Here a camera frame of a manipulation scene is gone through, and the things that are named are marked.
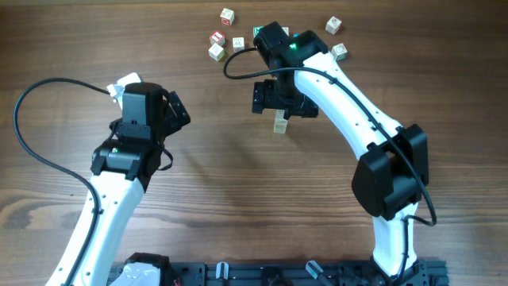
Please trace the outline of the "W letter wooden block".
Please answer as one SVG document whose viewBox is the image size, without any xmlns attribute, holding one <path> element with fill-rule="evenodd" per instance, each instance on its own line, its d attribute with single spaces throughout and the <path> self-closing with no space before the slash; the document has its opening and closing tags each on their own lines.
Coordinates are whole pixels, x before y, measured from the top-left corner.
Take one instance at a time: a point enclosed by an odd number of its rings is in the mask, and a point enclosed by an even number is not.
<svg viewBox="0 0 508 286">
<path fill-rule="evenodd" d="M 288 121 L 286 119 L 283 119 L 283 118 L 277 118 L 275 120 L 275 124 L 276 125 L 287 125 Z"/>
</svg>

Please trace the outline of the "plain S wooden block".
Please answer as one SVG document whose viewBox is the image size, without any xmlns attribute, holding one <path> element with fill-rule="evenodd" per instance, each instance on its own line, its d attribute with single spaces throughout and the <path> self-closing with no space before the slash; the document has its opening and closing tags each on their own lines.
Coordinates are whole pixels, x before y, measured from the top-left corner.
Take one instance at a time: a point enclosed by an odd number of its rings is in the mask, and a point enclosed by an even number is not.
<svg viewBox="0 0 508 286">
<path fill-rule="evenodd" d="M 276 119 L 284 119 L 284 113 L 285 113 L 285 110 L 277 110 L 275 112 L 275 118 Z"/>
</svg>

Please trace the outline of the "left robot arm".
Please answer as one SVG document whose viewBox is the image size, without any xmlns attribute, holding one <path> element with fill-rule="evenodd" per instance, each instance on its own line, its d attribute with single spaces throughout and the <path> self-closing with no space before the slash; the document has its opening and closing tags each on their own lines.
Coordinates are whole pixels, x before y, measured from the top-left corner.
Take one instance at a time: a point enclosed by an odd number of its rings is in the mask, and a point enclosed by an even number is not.
<svg viewBox="0 0 508 286">
<path fill-rule="evenodd" d="M 50 285 L 104 285 L 127 222 L 147 191 L 166 137 L 191 118 L 174 91 L 155 83 L 113 88 L 122 116 L 110 123 L 111 135 L 92 154 L 90 184 L 81 215 Z"/>
</svg>

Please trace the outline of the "M letter wooden block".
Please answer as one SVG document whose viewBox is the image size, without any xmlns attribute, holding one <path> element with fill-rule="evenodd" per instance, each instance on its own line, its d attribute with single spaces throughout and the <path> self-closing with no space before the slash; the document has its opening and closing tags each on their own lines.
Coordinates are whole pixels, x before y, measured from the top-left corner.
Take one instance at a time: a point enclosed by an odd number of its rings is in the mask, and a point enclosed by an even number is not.
<svg viewBox="0 0 508 286">
<path fill-rule="evenodd" d="M 243 37 L 234 37 L 232 39 L 233 51 L 239 52 L 245 49 L 245 42 Z"/>
</svg>

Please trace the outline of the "green N letter block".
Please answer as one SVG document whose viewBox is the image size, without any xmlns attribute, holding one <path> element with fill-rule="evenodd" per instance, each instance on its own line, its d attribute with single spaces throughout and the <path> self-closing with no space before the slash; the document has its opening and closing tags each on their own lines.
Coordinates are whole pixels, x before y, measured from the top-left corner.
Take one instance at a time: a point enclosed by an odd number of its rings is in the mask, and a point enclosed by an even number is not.
<svg viewBox="0 0 508 286">
<path fill-rule="evenodd" d="M 253 36 L 256 37 L 262 28 L 263 28 L 262 25 L 254 26 L 253 27 Z"/>
</svg>

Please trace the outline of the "green-sided right block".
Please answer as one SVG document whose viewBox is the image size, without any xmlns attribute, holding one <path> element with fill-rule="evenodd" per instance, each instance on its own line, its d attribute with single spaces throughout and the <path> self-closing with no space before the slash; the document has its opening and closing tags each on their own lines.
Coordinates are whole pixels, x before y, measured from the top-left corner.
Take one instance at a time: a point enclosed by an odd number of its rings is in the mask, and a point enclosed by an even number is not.
<svg viewBox="0 0 508 286">
<path fill-rule="evenodd" d="M 332 47 L 331 53 L 333 54 L 333 58 L 335 61 L 343 60 L 348 55 L 348 50 L 344 46 L 343 43 L 336 44 Z"/>
</svg>

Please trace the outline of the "plain block yellow side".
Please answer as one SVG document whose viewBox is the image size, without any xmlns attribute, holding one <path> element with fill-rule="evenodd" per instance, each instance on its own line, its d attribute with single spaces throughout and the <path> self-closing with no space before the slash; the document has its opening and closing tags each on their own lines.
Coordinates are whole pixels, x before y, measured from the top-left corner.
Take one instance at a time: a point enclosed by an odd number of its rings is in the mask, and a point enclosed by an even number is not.
<svg viewBox="0 0 508 286">
<path fill-rule="evenodd" d="M 225 55 L 225 50 L 219 44 L 212 44 L 209 48 L 209 56 L 215 61 L 220 61 Z"/>
</svg>

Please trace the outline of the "far right top block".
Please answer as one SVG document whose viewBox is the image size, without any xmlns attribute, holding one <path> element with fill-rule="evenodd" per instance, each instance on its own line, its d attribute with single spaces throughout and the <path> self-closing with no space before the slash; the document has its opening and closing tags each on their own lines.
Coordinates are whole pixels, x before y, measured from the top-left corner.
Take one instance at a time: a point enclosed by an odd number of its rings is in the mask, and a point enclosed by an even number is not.
<svg viewBox="0 0 508 286">
<path fill-rule="evenodd" d="M 325 26 L 325 30 L 332 34 L 332 35 L 335 35 L 339 29 L 341 28 L 341 24 L 342 24 L 342 20 L 335 17 L 335 16 L 332 16 L 327 22 L 326 22 L 326 26 Z"/>
</svg>

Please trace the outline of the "red I letter block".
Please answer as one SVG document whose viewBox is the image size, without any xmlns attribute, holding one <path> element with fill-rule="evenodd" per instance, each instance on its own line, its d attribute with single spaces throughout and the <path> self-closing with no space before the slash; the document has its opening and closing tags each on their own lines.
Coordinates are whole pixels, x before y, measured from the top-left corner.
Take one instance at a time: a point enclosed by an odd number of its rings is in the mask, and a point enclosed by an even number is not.
<svg viewBox="0 0 508 286">
<path fill-rule="evenodd" d="M 219 30 L 214 31 L 212 34 L 210 34 L 210 43 L 212 45 L 218 44 L 223 46 L 225 44 L 225 35 Z"/>
</svg>

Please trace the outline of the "top red-edged wooden block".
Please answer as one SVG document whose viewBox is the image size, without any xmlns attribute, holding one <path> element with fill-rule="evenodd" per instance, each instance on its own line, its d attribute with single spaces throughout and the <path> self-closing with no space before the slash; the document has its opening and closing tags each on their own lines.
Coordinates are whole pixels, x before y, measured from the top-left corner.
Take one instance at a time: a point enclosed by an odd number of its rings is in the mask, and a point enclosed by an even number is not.
<svg viewBox="0 0 508 286">
<path fill-rule="evenodd" d="M 228 8 L 224 8 L 220 14 L 221 23 L 223 25 L 231 26 L 235 18 L 235 13 L 233 10 Z"/>
</svg>

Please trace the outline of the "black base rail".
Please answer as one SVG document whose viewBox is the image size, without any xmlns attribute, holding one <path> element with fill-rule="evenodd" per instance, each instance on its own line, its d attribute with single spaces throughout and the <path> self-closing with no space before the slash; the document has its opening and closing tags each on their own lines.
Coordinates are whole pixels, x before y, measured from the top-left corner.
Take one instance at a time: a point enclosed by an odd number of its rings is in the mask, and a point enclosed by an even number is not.
<svg viewBox="0 0 508 286">
<path fill-rule="evenodd" d="M 388 285 L 370 261 L 342 261 L 320 264 L 323 275 L 333 285 Z M 268 278 L 279 274 L 293 285 L 320 285 L 304 264 L 230 264 L 226 278 L 216 276 L 216 265 L 174 262 L 167 285 L 268 285 Z M 404 273 L 403 285 L 449 286 L 447 265 L 443 261 L 418 260 Z"/>
</svg>

